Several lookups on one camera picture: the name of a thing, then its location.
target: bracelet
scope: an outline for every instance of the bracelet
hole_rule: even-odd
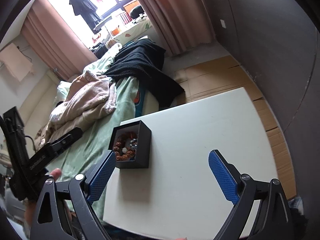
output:
[[[125,146],[125,141],[131,139],[129,146]],[[116,140],[116,145],[113,147],[113,151],[116,154],[117,161],[127,161],[136,155],[138,137],[135,132],[127,132],[120,135]]]

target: black box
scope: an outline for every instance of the black box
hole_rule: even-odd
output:
[[[141,169],[149,167],[151,130],[143,123],[136,121],[113,128],[109,150],[116,145],[119,135],[126,132],[135,132],[138,136],[137,150],[134,160],[117,161],[116,167],[119,169]]]

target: curtain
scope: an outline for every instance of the curtain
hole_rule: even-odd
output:
[[[81,74],[85,66],[97,60],[48,0],[35,0],[21,33],[39,57],[64,80]]]
[[[214,38],[202,0],[138,0],[168,54],[180,54]]]

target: blue textured pad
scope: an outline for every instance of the blue textured pad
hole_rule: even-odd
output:
[[[90,185],[88,185],[87,201],[90,205],[99,200],[106,187],[113,170],[116,167],[116,154],[113,152],[102,168],[97,172]]]
[[[225,167],[224,163],[220,160],[219,156],[214,152],[209,153],[208,158],[209,166],[218,181],[220,188],[227,200],[231,201],[234,205],[237,204],[239,196],[237,193],[237,183],[231,176],[230,172]]]

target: metal screw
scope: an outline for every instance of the metal screw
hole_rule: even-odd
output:
[[[273,184],[276,184],[276,185],[279,185],[279,184],[280,184],[279,179],[273,179],[272,182],[273,182]]]
[[[249,179],[251,179],[251,177],[250,177],[248,174],[246,174],[246,173],[242,174],[242,175],[241,175],[241,178],[242,178],[243,180],[249,180]]]
[[[50,185],[52,182],[53,182],[53,179],[47,179],[47,180],[45,181],[46,185]]]
[[[81,180],[84,178],[84,175],[80,173],[80,174],[77,174],[75,178],[76,180]]]

